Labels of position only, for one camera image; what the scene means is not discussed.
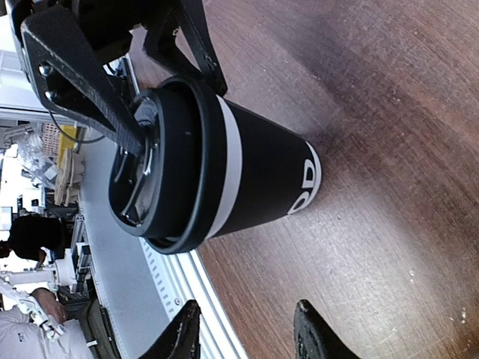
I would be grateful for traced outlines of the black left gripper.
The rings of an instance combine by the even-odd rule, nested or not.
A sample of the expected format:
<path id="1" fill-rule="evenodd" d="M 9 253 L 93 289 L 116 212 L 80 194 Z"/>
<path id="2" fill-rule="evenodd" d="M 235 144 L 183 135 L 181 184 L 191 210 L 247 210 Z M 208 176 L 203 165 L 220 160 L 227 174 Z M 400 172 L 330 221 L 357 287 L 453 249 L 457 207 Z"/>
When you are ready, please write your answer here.
<path id="1" fill-rule="evenodd" d="M 40 103 L 133 155 L 144 151 L 144 132 L 95 52 L 127 52 L 141 26 L 144 53 L 159 66 L 228 91 L 202 1 L 12 1 L 10 23 Z"/>

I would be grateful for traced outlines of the black plastic cup lid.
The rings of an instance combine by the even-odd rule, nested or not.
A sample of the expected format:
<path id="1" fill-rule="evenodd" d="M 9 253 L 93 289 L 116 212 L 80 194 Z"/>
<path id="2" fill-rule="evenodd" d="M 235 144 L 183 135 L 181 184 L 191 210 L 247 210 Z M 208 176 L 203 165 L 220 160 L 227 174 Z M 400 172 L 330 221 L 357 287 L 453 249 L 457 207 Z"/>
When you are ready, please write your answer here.
<path id="1" fill-rule="evenodd" d="M 109 202 L 119 227 L 161 254 L 197 248 L 234 206 L 242 164 L 238 128 L 205 84 L 174 77 L 135 102 L 146 138 L 139 157 L 116 152 Z"/>

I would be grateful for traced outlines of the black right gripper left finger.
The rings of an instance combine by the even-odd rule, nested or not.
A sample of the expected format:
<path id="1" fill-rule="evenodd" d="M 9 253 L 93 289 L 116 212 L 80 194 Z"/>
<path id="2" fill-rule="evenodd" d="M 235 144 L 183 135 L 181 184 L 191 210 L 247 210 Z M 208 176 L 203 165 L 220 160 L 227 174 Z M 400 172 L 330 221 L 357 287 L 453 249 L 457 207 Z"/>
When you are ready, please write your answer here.
<path id="1" fill-rule="evenodd" d="M 200 323 L 201 308 L 199 304 L 196 300 L 188 300 L 140 358 L 200 358 Z"/>

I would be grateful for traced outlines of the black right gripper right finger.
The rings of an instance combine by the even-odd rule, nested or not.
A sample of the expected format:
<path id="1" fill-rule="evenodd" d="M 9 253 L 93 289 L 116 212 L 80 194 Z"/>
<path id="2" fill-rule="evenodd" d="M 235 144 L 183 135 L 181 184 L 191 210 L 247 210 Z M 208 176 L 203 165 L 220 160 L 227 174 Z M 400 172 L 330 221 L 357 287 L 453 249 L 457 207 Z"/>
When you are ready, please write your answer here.
<path id="1" fill-rule="evenodd" d="M 359 359 L 306 299 L 296 304 L 293 332 L 296 358 Z"/>

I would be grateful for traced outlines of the black white paper cup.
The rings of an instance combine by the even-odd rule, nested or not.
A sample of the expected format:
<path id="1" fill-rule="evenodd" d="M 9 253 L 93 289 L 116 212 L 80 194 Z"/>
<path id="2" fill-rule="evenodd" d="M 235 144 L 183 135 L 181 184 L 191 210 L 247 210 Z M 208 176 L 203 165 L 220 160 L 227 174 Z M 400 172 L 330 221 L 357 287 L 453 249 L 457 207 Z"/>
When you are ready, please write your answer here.
<path id="1" fill-rule="evenodd" d="M 307 207 L 322 168 L 315 149 L 296 133 L 224 99 L 227 143 L 219 207 L 208 238 L 269 223 Z"/>

